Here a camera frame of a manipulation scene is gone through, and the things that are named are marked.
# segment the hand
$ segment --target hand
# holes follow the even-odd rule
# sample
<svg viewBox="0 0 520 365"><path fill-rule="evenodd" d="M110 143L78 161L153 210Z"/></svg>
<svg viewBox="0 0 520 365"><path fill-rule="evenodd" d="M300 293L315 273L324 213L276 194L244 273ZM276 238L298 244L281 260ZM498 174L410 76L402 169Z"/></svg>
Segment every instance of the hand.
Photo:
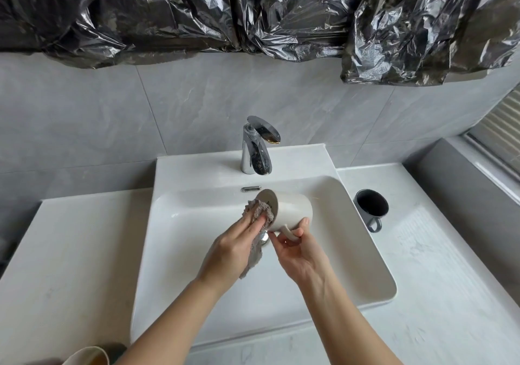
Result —
<svg viewBox="0 0 520 365"><path fill-rule="evenodd" d="M245 212L213 242L202 262L197 278L222 296L237 281L248 264L253 239L265 224L261 214L252 223L256 208Z"/></svg>
<svg viewBox="0 0 520 365"><path fill-rule="evenodd" d="M299 243L287 239L283 233L276 237L273 232L268 232L282 268L300 288L303 284L315 282L316 278L324 281L332 267L329 258L309 232L309 218L303 218L298 228L291 232L300 238Z"/></svg>

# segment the window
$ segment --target window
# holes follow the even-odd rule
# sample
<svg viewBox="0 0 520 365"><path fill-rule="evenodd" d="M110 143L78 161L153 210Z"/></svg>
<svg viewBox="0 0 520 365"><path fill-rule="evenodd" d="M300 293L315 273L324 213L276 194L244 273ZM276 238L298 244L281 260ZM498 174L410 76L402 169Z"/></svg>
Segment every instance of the window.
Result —
<svg viewBox="0 0 520 365"><path fill-rule="evenodd" d="M520 173L520 84L469 135Z"/></svg>

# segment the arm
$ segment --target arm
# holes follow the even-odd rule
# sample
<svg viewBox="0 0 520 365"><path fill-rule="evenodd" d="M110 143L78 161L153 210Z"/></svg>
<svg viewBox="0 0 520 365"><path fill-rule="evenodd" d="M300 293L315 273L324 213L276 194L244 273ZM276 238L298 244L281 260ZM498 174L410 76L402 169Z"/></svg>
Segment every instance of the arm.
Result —
<svg viewBox="0 0 520 365"><path fill-rule="evenodd" d="M348 297L329 259L310 234L308 219L293 243L269 233L280 264L300 288L332 365L402 365Z"/></svg>
<svg viewBox="0 0 520 365"><path fill-rule="evenodd" d="M199 329L248 264L251 243L265 223L251 209L211 246L197 277L140 336L118 365L180 365Z"/></svg>

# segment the mug handle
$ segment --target mug handle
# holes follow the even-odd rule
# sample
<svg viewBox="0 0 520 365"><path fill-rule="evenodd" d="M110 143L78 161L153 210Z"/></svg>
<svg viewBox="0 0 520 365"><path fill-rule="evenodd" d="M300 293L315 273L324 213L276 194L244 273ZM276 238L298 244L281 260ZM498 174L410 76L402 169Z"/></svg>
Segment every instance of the mug handle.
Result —
<svg viewBox="0 0 520 365"><path fill-rule="evenodd" d="M287 225L282 225L280 228L280 232L283 233L287 239L289 239L292 242L298 242L300 240L299 237L296 237L291 230L287 227Z"/></svg>
<svg viewBox="0 0 520 365"><path fill-rule="evenodd" d="M372 223L375 221L376 227L375 229L372 228ZM367 228L372 233L378 233L383 225L381 224L381 219L379 217L372 217L372 219L368 222Z"/></svg>

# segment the gray wall tile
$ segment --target gray wall tile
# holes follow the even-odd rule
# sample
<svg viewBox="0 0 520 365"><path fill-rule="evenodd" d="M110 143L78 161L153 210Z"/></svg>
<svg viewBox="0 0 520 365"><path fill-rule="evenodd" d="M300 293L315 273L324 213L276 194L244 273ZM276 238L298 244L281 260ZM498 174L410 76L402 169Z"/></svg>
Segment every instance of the gray wall tile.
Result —
<svg viewBox="0 0 520 365"><path fill-rule="evenodd" d="M437 139L408 140L401 142L365 143L359 149L352 166L408 163L421 158Z"/></svg>
<svg viewBox="0 0 520 365"><path fill-rule="evenodd" d="M0 60L0 172L165 153L135 67L77 69L42 54Z"/></svg>
<svg viewBox="0 0 520 365"><path fill-rule="evenodd" d="M0 173L0 237L17 239L40 200L153 187L155 160Z"/></svg>
<svg viewBox="0 0 520 365"><path fill-rule="evenodd" d="M342 84L340 59L211 53L138 70L168 154L238 150L248 115L273 124L283 145L359 144L393 91Z"/></svg>
<svg viewBox="0 0 520 365"><path fill-rule="evenodd" d="M387 142L457 135L480 120L520 80L520 59L484 79L396 87L367 137Z"/></svg>
<svg viewBox="0 0 520 365"><path fill-rule="evenodd" d="M327 152L336 168L346 168L351 165L360 148L360 144L327 146Z"/></svg>

